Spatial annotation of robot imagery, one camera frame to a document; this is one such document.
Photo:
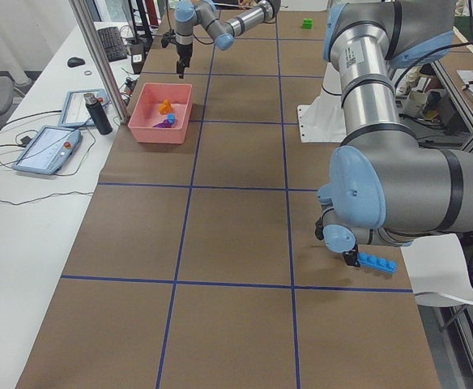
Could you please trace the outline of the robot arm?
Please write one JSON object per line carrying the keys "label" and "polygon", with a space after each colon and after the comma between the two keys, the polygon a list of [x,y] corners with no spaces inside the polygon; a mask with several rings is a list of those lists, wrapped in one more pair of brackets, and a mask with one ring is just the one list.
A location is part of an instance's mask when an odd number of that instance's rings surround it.
{"label": "robot arm", "polygon": [[339,73],[346,135],[318,193],[316,236],[358,265],[361,245],[404,246],[473,231],[473,154],[425,148],[403,125],[391,73],[444,57],[452,1],[341,4],[330,10],[324,59]]}
{"label": "robot arm", "polygon": [[219,50],[229,49],[236,37],[260,24],[275,20],[281,1],[258,1],[255,6],[242,11],[227,21],[219,19],[213,1],[179,1],[174,11],[172,43],[178,60],[176,73],[184,78],[193,56],[194,27],[200,25]]}

